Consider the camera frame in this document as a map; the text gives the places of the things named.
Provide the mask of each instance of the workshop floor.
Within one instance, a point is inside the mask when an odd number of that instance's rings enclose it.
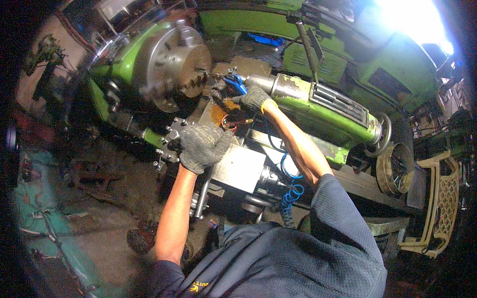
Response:
[[[98,201],[82,190],[68,187],[58,169],[49,169],[50,183],[56,190],[59,204],[68,213],[76,214],[69,216],[68,220],[77,245],[94,262],[105,282],[122,288],[129,297],[136,296],[147,279],[148,265],[154,260],[154,250],[145,256],[137,255],[128,247],[126,233],[129,229],[137,228],[138,216],[156,220],[160,218],[165,200],[156,191],[154,168],[150,162],[139,161],[103,140],[80,154],[78,160],[109,164],[112,165],[111,170],[124,174],[123,179],[110,183],[108,194],[121,197],[122,204],[127,208]],[[308,213],[298,208],[293,212],[295,222]],[[207,222],[210,219],[218,222],[219,218],[219,214],[205,212],[204,220],[191,225],[188,239],[194,253],[205,243]],[[266,213],[263,218],[283,224],[279,213]]]

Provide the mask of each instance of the gray knit glove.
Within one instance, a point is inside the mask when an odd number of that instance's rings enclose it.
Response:
[[[205,168],[222,160],[232,140],[232,132],[211,124],[188,126],[181,133],[180,162],[186,169],[202,174]]]
[[[259,114],[262,114],[262,105],[267,100],[273,101],[273,99],[257,85],[247,87],[247,94],[245,95],[232,97],[234,103],[242,104],[251,111]]]

